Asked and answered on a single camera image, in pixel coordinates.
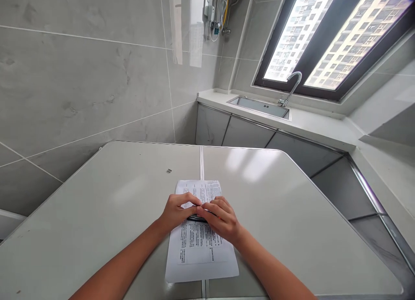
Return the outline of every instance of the person's right hand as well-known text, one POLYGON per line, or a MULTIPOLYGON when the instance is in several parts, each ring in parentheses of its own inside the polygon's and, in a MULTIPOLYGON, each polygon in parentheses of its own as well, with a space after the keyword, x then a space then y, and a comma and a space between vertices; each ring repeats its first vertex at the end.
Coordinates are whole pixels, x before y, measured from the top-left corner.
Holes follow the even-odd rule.
POLYGON ((236 218, 233 208, 223 196, 217 196, 210 203, 198 206, 197 212, 198 216, 203 217, 209 223, 213 231, 233 245, 243 236, 244 228, 236 218))

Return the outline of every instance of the black window frame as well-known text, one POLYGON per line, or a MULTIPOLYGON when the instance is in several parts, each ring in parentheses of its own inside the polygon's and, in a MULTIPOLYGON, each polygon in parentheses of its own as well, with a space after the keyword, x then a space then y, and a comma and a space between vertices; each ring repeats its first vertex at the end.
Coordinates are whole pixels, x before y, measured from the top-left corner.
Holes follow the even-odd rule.
MULTIPOLYGON (((268 89, 289 92, 292 90, 297 78, 294 77, 287 82, 265 79, 270 60, 282 35, 284 26, 288 20, 296 0, 285 0, 281 12, 275 24, 271 38, 265 50, 253 85, 268 89)), ((319 27, 314 32, 309 45, 305 49, 293 72, 300 71, 303 78, 296 88, 295 94, 310 96, 313 98, 326 99, 339 102, 361 77, 410 29, 414 28, 412 18, 415 18, 414 0, 400 19, 394 22, 389 31, 369 50, 361 61, 351 70, 335 90, 305 86, 306 80, 325 54, 333 39, 342 28, 350 14, 360 0, 333 0, 331 7, 322 19, 319 27)))

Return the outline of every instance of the stainless steel sink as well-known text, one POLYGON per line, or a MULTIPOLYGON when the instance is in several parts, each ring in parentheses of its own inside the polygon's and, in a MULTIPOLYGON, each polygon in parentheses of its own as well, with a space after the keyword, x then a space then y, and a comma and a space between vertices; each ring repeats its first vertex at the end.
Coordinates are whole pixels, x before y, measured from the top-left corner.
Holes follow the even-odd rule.
POLYGON ((245 96, 237 96, 236 98, 229 100, 227 103, 238 105, 257 112, 266 113, 278 118, 289 119, 290 110, 288 108, 281 107, 271 102, 256 100, 245 96))

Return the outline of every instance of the faucet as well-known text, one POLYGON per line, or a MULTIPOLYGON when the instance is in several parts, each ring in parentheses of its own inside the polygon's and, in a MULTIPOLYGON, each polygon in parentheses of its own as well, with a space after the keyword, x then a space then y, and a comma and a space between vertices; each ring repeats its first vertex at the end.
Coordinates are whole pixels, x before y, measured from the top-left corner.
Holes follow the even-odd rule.
POLYGON ((280 104, 283 108, 285 108, 287 106, 288 102, 290 101, 291 96, 293 95, 293 93, 294 93, 295 89, 297 88, 298 84, 301 82, 301 78, 303 77, 303 75, 301 74, 301 72, 300 71, 297 71, 297 72, 292 73, 287 78, 287 81, 291 80, 291 78, 294 77, 294 76, 296 76, 296 75, 298 75, 297 82, 295 82, 295 85, 294 85, 293 89, 290 91, 290 94, 288 95, 288 97, 285 98, 285 99, 280 99, 278 101, 278 104, 280 104))

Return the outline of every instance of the metal trim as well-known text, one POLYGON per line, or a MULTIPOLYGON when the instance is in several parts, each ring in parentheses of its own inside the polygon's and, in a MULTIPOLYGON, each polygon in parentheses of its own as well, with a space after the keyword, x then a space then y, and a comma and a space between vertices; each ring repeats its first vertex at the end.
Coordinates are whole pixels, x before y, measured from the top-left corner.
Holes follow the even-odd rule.
POLYGON ((225 141, 226 132, 228 131, 230 119, 232 118, 232 115, 229 115, 228 124, 226 125, 225 134, 223 135, 222 143, 220 144, 221 147, 223 147, 223 142, 225 141))
POLYGON ((407 241, 399 232, 398 228, 389 216, 379 215, 379 218, 388 231, 390 237, 392 237, 395 245, 398 247, 398 250, 401 252, 402 257, 405 259, 409 269, 413 275, 415 275, 415 253, 412 251, 411 247, 408 245, 407 241))
POLYGON ((387 214, 386 210, 383 208, 382 204, 380 203, 379 199, 373 192, 372 188, 370 187, 369 183, 366 181, 363 174, 360 172, 358 166, 355 164, 353 159, 351 158, 350 154, 345 155, 346 160, 349 162, 351 169, 353 170, 356 178, 358 179, 360 185, 362 186, 364 192, 366 193, 367 197, 369 198, 370 202, 372 203, 373 207, 375 208, 376 212, 379 214, 387 214))
POLYGON ((364 215, 364 216, 360 216, 360 217, 356 217, 356 218, 351 218, 351 219, 349 219, 349 222, 358 221, 360 219, 366 219, 366 218, 376 217, 376 216, 386 216, 386 215, 380 214, 380 213, 367 214, 367 215, 364 215))
POLYGON ((220 110, 220 109, 217 109, 217 108, 211 107, 210 105, 205 105, 204 103, 201 103, 201 102, 199 102, 199 105, 201 105, 201 106, 203 106, 203 107, 205 107, 205 108, 208 108, 208 109, 214 110, 214 111, 221 112, 221 113, 223 113, 223 114, 232 115, 232 113, 231 113, 231 112, 227 112, 227 111, 224 111, 224 110, 220 110))
POLYGON ((285 130, 283 130, 283 129, 278 129, 278 132, 279 132, 280 134, 285 134, 286 136, 289 136, 289 137, 292 137, 292 138, 296 138, 296 139, 298 139, 298 140, 301 140, 301 141, 307 142, 307 143, 309 143, 309 144, 312 144, 312 145, 315 145, 315 146, 318 146, 318 147, 324 147, 324 148, 328 149, 329 151, 332 151, 332 152, 335 152, 335 153, 341 154, 341 155, 343 155, 343 156, 344 156, 345 154, 347 154, 347 151, 343 151, 343 150, 341 150, 341 149, 336 149, 335 147, 331 147, 331 146, 328 146, 328 145, 326 145, 326 144, 322 144, 322 143, 320 143, 320 142, 317 142, 317 141, 314 141, 314 140, 311 140, 311 139, 305 138, 305 137, 303 137, 303 136, 300 136, 300 135, 297 135, 297 134, 293 134, 293 133, 291 133, 291 132, 289 132, 289 131, 285 131, 285 130))
POLYGON ((257 122, 257 121, 252 120, 252 119, 245 118, 245 117, 243 117, 243 116, 240 116, 240 115, 237 115, 237 114, 234 114, 234 113, 232 113, 232 115, 231 115, 231 116, 233 116, 233 117, 235 117, 235 118, 239 118, 239 119, 241 119, 241 120, 243 120, 243 121, 246 121, 246 122, 248 122, 248 123, 251 123, 251 124, 257 125, 257 126, 259 126, 259 127, 263 127, 263 128, 269 129, 269 130, 271 130, 271 131, 277 131, 277 128, 274 128, 274 127, 271 127, 271 126, 268 126, 268 125, 265 125, 265 124, 259 123, 259 122, 257 122))
POLYGON ((246 96, 243 96, 243 95, 239 95, 239 96, 237 96, 237 97, 235 97, 231 100, 228 100, 228 101, 226 101, 226 103, 229 103, 229 104, 232 104, 232 105, 237 105, 241 108, 248 109, 248 110, 251 110, 251 111, 255 111, 255 112, 258 112, 258 113, 263 113, 263 114, 266 114, 266 115, 270 115, 270 116, 275 117, 275 118, 280 118, 280 119, 283 119, 283 120, 286 120, 286 121, 290 121, 290 119, 289 119, 290 118, 290 115, 289 115, 290 109, 285 108, 285 107, 281 107, 280 105, 277 105, 276 103, 272 103, 272 102, 268 102, 268 101, 264 101, 264 100, 259 100, 259 99, 255 99, 255 98, 251 98, 251 97, 246 97, 246 96), (240 101, 241 98, 258 101, 258 102, 266 103, 266 104, 269 104, 269 105, 279 106, 280 108, 286 109, 286 112, 284 113, 284 116, 281 117, 281 116, 276 116, 276 115, 272 115, 272 114, 269 114, 269 113, 265 113, 265 112, 262 112, 262 111, 254 110, 254 109, 251 109, 251 108, 247 108, 247 107, 244 107, 244 106, 239 104, 239 101, 240 101), (233 100, 236 100, 236 99, 239 99, 237 104, 231 103, 233 100))
POLYGON ((272 138, 274 138, 274 136, 275 136, 275 134, 277 133, 277 131, 275 131, 274 132, 274 134, 272 135, 272 137, 271 138, 269 138, 269 140, 268 140, 268 142, 267 142, 267 144, 265 145, 265 148, 264 149, 266 149, 267 148, 267 146, 269 145, 269 143, 271 142, 271 140, 272 140, 272 138))

